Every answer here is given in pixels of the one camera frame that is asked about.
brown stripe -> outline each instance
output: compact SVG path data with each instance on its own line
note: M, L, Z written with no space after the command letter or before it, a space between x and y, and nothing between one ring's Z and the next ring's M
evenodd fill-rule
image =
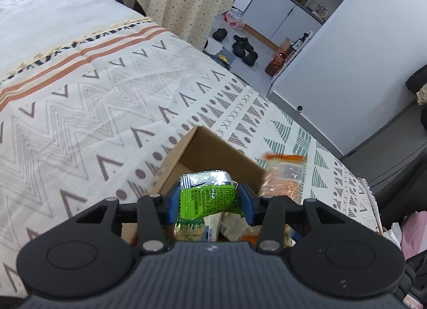
M11 87L7 87L7 88L3 89L3 91L1 91L1 92L0 92L0 100L3 98L3 96L4 96L7 92L15 91L15 90L19 90L22 86L25 86L25 85L26 85L26 84L28 84L29 82L34 81L34 80L38 79L39 77L41 77L41 76L43 76L43 75L45 75L45 74L47 74L47 73L50 73L51 71L53 71L53 70L55 70L55 69L58 69L59 67L61 67L61 66L65 65L65 64L67 64L68 62L71 62L73 59L75 59L75 58L77 58L77 57L79 57L79 56L82 56L83 54L86 54L86 53L88 53L88 52L90 52L90 51L93 51L93 50L101 49L101 48L103 48L103 47L106 47L106 46L109 46L109 45L112 45L112 44L115 44L115 43L117 43L117 42L119 42L119 41L121 41L121 40L128 39L128 38L130 38L130 37L136 37L136 36L143 35L143 34L144 34L144 33L146 33L147 31L149 31L149 30L151 30L151 29L154 29L154 28L161 28L161 26L151 26L151 27L147 27L147 28L144 28L144 29L140 30L138 33L129 34L129 35L126 35L126 36L124 36L124 37L114 38L114 39L111 39L111 40L109 40L109 41L106 41L105 43L102 43L102 44L96 45L96 46L94 46L94 47L88 47L87 49L84 49L84 50L82 50L81 52L74 53L74 54L72 54L71 56L69 56L69 57L65 58L64 60L62 60L61 62L59 62L59 63L57 63L57 64L55 64L55 65L51 66L51 67L50 67L50 68L48 68L48 69L46 69L45 71L42 71L42 72L40 72L40 73L39 73L39 74L37 74L37 75L34 75L32 78L30 78L30 79L28 79L28 80L25 80L25 81L21 82L20 84L17 84L17 85L14 85L14 86L11 86Z
M98 53L98 54L94 54L92 56L89 56L86 59L78 61L78 62L70 65L68 68L65 68L63 71L60 71L56 75L54 75L54 76L46 79L45 81L41 82L40 84L38 84L36 86L31 87L30 89L28 89L26 91L23 91L21 93L15 94L13 96L7 96L4 99L4 101L0 104L0 112L6 107L6 105L9 102L11 102L13 100L18 100L18 99L24 98L24 97L29 96L30 94L32 94L32 93L34 93L36 91L41 90L43 87L49 86L53 82L59 80L60 78L63 78L65 75L71 73L72 71L75 71L77 68L81 67L82 65L90 63L91 61L95 60L96 58L103 57L103 56L108 56L109 54L112 54L112 53L117 52L117 51L119 51L121 49L127 48L129 46L133 46L133 45L141 43L143 41L148 41L150 39L153 39L153 37L155 37L156 35L164 33L164 32L167 32L167 30L166 29L160 29L158 31L155 31L155 32L147 35L144 38L132 40L132 41L130 41L128 43L125 43L125 44L122 44L120 46L114 47L114 48L112 48L112 49L110 49L108 51L101 52L101 53Z

kettle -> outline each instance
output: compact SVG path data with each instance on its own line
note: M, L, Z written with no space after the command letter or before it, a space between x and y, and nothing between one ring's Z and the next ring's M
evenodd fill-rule
M325 18L328 14L327 9L324 5L319 4L315 10L315 12L317 13L317 15L319 15L319 17Z

black shoe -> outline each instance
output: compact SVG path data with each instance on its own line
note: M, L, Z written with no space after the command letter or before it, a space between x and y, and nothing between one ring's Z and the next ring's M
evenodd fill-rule
M237 41L233 44L233 53L237 57L245 57L246 51L245 51L245 44L244 43L238 43Z
M254 50L254 47L249 44L249 39L244 37L239 37L238 35L234 35L234 40L236 40L238 43L243 43L245 45L245 50L248 52L251 52Z
M216 41L223 41L226 36L227 36L227 30L225 28L220 28L215 33L212 34L212 37Z
M255 51L249 52L249 54L242 58L242 61L245 62L250 67L255 64L255 61L258 58L258 54Z

patterned blanket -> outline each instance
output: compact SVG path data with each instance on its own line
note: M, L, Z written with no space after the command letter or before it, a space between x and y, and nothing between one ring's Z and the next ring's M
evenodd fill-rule
M308 157L303 198L375 229L357 179L291 117L150 20L54 52L0 84L0 294L25 296L20 248L109 196L135 202L194 125L265 167Z

countertop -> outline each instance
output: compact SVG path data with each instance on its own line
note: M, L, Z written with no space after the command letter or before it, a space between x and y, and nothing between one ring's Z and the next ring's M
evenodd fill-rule
M294 3L295 5L299 6L301 9L303 9L307 14L309 14L313 19L315 19L317 22L319 22L320 24L324 24L325 21L322 20L321 18L317 17L315 14L313 14L310 10L308 10L304 5L301 5L300 3L297 2L297 0L290 0L292 3Z

